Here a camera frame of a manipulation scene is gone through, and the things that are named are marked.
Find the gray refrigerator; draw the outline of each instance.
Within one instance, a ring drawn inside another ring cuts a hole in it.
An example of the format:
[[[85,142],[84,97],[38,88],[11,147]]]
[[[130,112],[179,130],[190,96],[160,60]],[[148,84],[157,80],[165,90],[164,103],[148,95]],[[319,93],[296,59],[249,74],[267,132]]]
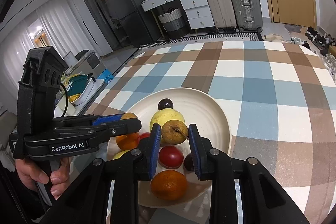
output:
[[[116,17],[135,47],[149,44],[161,37],[152,13],[145,12],[144,0],[106,0],[111,16]]]

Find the blue package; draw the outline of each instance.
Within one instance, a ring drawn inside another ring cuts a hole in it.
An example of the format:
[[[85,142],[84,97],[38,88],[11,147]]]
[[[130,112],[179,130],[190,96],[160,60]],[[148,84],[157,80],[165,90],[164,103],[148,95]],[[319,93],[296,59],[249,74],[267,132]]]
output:
[[[113,74],[110,73],[108,69],[105,69],[99,76],[98,79],[104,79],[106,84],[109,84],[114,78]]]

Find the suitcase handle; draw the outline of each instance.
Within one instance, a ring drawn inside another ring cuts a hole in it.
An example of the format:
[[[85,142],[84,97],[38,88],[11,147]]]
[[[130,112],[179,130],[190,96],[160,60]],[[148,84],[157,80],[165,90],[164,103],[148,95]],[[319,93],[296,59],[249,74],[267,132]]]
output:
[[[250,7],[248,7],[247,9],[248,9],[248,10],[251,10],[251,9],[253,8],[252,0],[248,0],[248,1],[249,1],[249,3],[250,3]]]

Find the desk leg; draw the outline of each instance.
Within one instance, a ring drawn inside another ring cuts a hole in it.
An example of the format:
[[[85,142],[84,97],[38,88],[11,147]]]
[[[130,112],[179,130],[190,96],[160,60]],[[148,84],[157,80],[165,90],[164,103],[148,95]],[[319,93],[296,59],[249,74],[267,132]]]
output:
[[[156,18],[156,16],[155,16],[155,14],[154,14],[154,12],[153,12],[152,9],[151,9],[151,12],[152,12],[152,15],[153,15],[153,17],[154,17],[154,19],[155,19],[155,22],[156,22],[157,26],[159,27],[160,33],[161,33],[161,35],[162,35],[162,38],[164,39],[165,36],[164,36],[163,31],[162,31],[162,29],[161,29],[161,26],[160,26],[160,24],[159,24],[159,22],[158,22],[158,19]]]

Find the tablecloth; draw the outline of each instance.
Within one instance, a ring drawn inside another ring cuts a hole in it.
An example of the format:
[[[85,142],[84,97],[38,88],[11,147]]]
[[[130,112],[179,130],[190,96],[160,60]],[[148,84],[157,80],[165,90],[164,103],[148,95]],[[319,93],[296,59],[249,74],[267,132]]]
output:
[[[212,96],[231,125],[230,156],[259,159],[310,223],[324,220],[336,202],[336,85],[314,53],[279,42],[159,46],[139,52],[87,114],[122,113],[151,93],[175,87]],[[75,162],[73,169],[83,166]],[[164,223],[170,217],[203,224],[208,192],[202,200],[167,210],[141,207],[140,220]]]

